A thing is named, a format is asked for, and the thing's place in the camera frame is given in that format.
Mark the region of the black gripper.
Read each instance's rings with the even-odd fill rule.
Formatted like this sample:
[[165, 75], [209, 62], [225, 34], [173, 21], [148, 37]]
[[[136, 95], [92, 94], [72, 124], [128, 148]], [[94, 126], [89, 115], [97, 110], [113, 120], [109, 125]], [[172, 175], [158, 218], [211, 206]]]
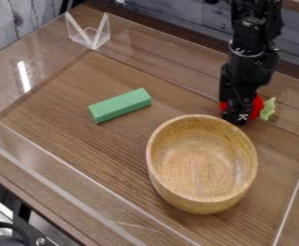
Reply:
[[229, 58], [220, 69], [221, 118], [233, 125], [249, 121], [256, 89], [269, 83], [279, 62], [275, 38], [281, 34], [283, 0], [231, 0]]

